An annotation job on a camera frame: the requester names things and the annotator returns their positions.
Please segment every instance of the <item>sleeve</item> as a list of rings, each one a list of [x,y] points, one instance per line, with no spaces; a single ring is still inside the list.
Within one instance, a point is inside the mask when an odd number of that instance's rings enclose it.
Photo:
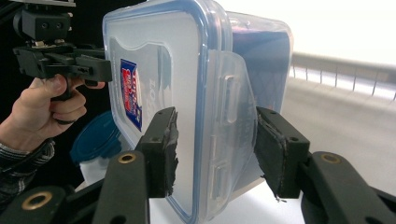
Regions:
[[[33,152],[22,152],[0,143],[0,214],[32,181],[38,167],[54,155],[49,139]]]

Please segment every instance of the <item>human hand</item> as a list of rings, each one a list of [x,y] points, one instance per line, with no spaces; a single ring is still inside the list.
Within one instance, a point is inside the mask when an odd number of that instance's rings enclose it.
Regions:
[[[14,103],[9,117],[0,124],[0,142],[17,150],[31,151],[46,139],[66,131],[72,123],[60,124],[57,120],[77,120],[87,112],[85,97],[76,89],[83,84],[80,78],[69,79],[72,97],[51,101],[66,91],[66,79],[61,75],[46,80],[35,78]],[[89,88],[104,86],[105,83],[99,82]]]

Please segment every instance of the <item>container lid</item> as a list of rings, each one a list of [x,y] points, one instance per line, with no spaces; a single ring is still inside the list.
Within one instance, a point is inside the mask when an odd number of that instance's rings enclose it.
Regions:
[[[97,157],[110,158],[120,152],[120,131],[111,111],[93,119],[76,138],[70,156],[75,164]]]
[[[114,120],[132,148],[154,114],[177,111],[177,166],[168,197],[186,223],[209,220],[231,198],[253,153],[257,115],[233,31],[211,0],[155,0],[103,22]]]

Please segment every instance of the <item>blue container lid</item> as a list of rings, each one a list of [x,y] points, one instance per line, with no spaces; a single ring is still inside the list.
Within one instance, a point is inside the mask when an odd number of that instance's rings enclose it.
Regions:
[[[76,138],[70,156],[76,164],[97,157],[110,158],[121,151],[120,131],[111,111],[93,119]]]

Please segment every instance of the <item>blue label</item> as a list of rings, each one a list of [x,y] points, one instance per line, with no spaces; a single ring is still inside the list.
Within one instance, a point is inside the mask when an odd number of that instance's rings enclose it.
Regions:
[[[142,106],[139,102],[140,88],[136,63],[121,59],[121,92],[126,116],[134,126],[142,131]]]

